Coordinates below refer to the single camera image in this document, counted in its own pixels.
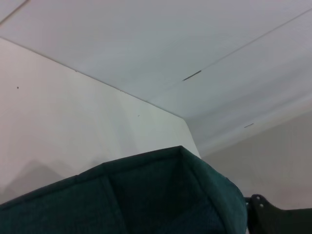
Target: ceiling seam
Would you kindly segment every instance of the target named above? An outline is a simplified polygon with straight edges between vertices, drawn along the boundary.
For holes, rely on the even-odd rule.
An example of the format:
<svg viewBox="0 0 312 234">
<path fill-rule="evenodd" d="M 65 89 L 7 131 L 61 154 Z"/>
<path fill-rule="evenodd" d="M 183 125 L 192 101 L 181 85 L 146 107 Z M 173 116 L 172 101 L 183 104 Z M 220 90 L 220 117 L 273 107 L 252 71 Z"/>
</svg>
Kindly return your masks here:
<svg viewBox="0 0 312 234">
<path fill-rule="evenodd" d="M 15 15 L 26 3 L 29 3 L 30 0 L 25 0 L 21 5 L 19 5 L 17 8 L 14 9 L 8 16 L 6 16 L 3 20 L 0 21 L 0 26 L 5 23 L 9 18 L 11 18 L 13 15 Z"/>
<path fill-rule="evenodd" d="M 218 62 L 220 62 L 220 61 L 226 59 L 227 57 L 231 56 L 232 54 L 236 53 L 237 51 L 239 51 L 239 50 L 241 50 L 241 49 L 247 47 L 248 45 L 254 43 L 255 41 L 257 41 L 257 40 L 259 40 L 259 39 L 265 37 L 266 35 L 272 33 L 273 31 L 275 31 L 275 30 L 277 30 L 277 29 L 279 29 L 279 28 L 285 26 L 286 24 L 292 22 L 293 20 L 295 20 L 295 19 L 297 19 L 297 18 L 303 16 L 304 14 L 310 12 L 311 10 L 312 10 L 312 8 L 310 8 L 310 9 L 308 9 L 308 10 L 302 12 L 302 13 L 299 14 L 298 16 L 296 16 L 296 17 L 294 17 L 294 18 L 292 18 L 292 19 L 286 21 L 285 23 L 282 23 L 281 25 L 275 27 L 274 29 L 271 29 L 270 31 L 268 31 L 268 32 L 266 32 L 266 33 L 264 33 L 264 34 L 262 34 L 261 36 L 259 36 L 259 37 L 255 38 L 255 39 L 251 40 L 250 42 L 246 43 L 245 45 L 243 45 L 243 46 L 241 46 L 241 47 L 239 47 L 239 48 L 237 48 L 237 49 L 235 49 L 234 51 L 230 52 L 229 54 L 227 54 L 227 55 L 225 55 L 225 56 L 223 56 L 223 57 L 217 59 L 216 61 L 210 63 L 209 65 L 207 65 L 206 67 L 204 67 L 203 69 L 201 69 L 201 71 L 206 70 L 207 68 L 209 68 L 209 67 L 211 67 L 211 66 L 217 64 Z"/>
</svg>

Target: black plastic object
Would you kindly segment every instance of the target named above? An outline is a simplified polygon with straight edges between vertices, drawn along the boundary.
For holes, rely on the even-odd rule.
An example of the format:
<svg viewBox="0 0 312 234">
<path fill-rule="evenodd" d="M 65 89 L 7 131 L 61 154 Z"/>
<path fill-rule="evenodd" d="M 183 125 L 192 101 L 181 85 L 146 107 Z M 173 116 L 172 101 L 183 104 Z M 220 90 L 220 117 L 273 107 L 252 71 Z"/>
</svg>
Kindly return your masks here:
<svg viewBox="0 0 312 234">
<path fill-rule="evenodd" d="M 250 234 L 312 233 L 312 209 L 281 210 L 261 195 L 245 199 Z"/>
</svg>

